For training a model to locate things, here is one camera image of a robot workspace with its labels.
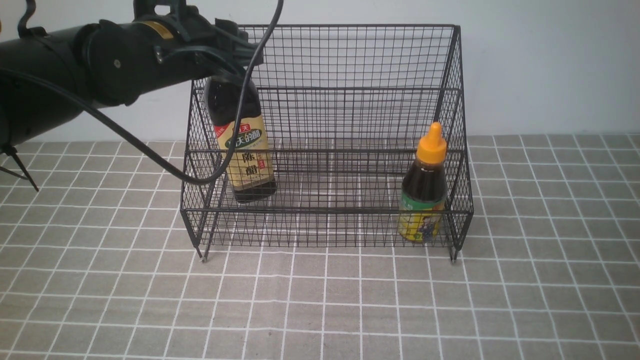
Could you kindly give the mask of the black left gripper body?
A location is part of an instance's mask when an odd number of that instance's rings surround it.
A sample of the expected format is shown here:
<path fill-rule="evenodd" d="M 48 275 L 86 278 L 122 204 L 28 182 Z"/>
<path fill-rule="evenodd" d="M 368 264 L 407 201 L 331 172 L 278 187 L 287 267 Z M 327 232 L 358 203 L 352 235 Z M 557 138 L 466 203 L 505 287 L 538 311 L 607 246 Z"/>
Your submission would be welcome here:
<path fill-rule="evenodd" d="M 210 77 L 241 84 L 249 68 L 265 62 L 263 48 L 249 33 L 225 19 L 210 22 L 185 0 L 135 0 L 133 23 L 156 33 L 151 41 L 161 68 L 183 67 L 191 79 Z"/>

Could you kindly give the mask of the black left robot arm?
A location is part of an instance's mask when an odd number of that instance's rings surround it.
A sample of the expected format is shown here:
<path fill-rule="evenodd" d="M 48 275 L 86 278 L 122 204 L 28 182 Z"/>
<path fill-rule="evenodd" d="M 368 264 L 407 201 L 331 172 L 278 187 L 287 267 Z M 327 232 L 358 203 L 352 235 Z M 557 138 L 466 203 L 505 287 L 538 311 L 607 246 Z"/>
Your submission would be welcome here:
<path fill-rule="evenodd" d="M 27 28 L 35 3 L 18 23 L 18 39 L 0 46 L 1 146 L 14 147 L 64 125 L 82 109 L 57 85 L 96 109 L 133 104 L 141 95 L 209 76 L 241 85 L 253 58 L 263 55 L 231 20 L 203 17 L 184 0 L 135 0 L 134 20 L 46 32 Z"/>

